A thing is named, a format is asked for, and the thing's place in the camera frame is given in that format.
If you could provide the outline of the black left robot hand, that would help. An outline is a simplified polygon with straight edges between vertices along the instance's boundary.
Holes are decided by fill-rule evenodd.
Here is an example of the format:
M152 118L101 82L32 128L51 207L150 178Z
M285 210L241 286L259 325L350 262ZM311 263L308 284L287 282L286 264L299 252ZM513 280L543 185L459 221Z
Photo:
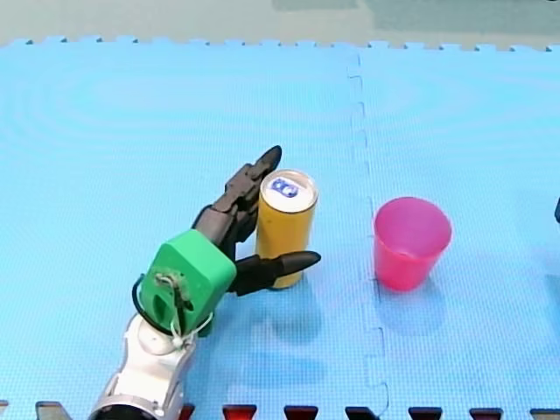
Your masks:
M301 171L277 168L282 154L275 145L242 166L192 225L234 261L228 291L238 296L289 288L321 260L307 248L319 192Z

